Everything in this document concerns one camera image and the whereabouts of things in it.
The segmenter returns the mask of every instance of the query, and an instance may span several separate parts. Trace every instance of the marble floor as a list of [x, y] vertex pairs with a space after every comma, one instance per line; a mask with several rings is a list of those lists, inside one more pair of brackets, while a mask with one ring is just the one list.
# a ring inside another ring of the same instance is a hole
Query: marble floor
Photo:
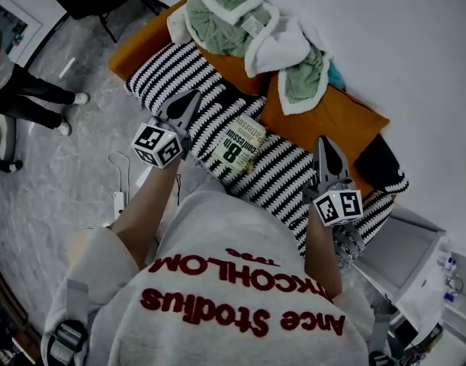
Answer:
[[[24, 167], [0, 175], [0, 269], [37, 329], [43, 327], [51, 294], [66, 272], [66, 250], [76, 232], [114, 219], [119, 178], [108, 153], [129, 156], [132, 193], [133, 181], [146, 168], [131, 152], [130, 141], [149, 112], [126, 94], [123, 82], [108, 70], [108, 60], [153, 16], [138, 0], [111, 13], [108, 23], [119, 37], [117, 46], [97, 18], [69, 18], [29, 68], [35, 76], [91, 97], [87, 105], [65, 109], [72, 125], [68, 137], [18, 120], [15, 157]], [[60, 79], [73, 57], [76, 61]], [[126, 172], [123, 159], [115, 162]]]

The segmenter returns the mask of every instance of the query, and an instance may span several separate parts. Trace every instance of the white cord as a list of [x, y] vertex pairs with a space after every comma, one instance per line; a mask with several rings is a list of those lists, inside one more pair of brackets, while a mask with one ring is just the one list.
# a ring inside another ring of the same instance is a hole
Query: white cord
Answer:
[[117, 168], [117, 171], [119, 172], [119, 192], [123, 192], [123, 176], [121, 174], [121, 169], [119, 168], [119, 166], [115, 163], [115, 162], [112, 162], [111, 160], [111, 154], [112, 153], [116, 153], [117, 155], [121, 155], [123, 157], [126, 158], [127, 160], [127, 194], [126, 194], [126, 205], [129, 204], [129, 194], [130, 194], [130, 183], [129, 183], [129, 171], [130, 171], [130, 160], [129, 160], [129, 157], [127, 157], [126, 155], [124, 155], [123, 153], [121, 152], [116, 152], [116, 151], [113, 151], [111, 153], [108, 154], [108, 161], [114, 166]]

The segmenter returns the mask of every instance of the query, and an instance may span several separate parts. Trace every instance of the zigzag pattern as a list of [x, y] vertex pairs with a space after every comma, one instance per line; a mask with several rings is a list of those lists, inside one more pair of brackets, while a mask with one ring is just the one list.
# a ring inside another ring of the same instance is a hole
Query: zigzag pattern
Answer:
[[[237, 116], [246, 114], [259, 119], [265, 98], [238, 92], [202, 57], [193, 42], [171, 43], [149, 59], [124, 86], [154, 114], [171, 95], [191, 88], [201, 91], [198, 118], [189, 129], [194, 141], [191, 154], [223, 183], [229, 194], [255, 202], [285, 223], [296, 239], [300, 255], [304, 256], [309, 206], [302, 204], [302, 187], [313, 177], [312, 155], [268, 133], [249, 174], [239, 174], [211, 156]], [[399, 175], [403, 176], [401, 183], [364, 199], [364, 216], [354, 223], [363, 245], [344, 227], [334, 229], [339, 267], [356, 259], [387, 220], [394, 205], [388, 192], [404, 191], [408, 186], [401, 169]]]

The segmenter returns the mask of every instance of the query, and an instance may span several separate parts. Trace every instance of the white cube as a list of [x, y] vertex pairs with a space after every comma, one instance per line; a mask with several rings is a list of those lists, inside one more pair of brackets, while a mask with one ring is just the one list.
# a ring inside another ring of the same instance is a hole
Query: white cube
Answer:
[[149, 124], [141, 124], [131, 146], [143, 162], [161, 169], [182, 153], [176, 132]]
[[341, 225], [363, 217], [360, 190], [328, 191], [313, 203], [324, 226]]

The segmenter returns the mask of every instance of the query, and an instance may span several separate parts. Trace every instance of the book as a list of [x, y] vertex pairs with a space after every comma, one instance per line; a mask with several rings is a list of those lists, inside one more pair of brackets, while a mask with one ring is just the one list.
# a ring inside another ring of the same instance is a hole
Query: book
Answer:
[[212, 157], [243, 172], [258, 154], [265, 136], [266, 129], [261, 124], [247, 115], [240, 115], [228, 127]]

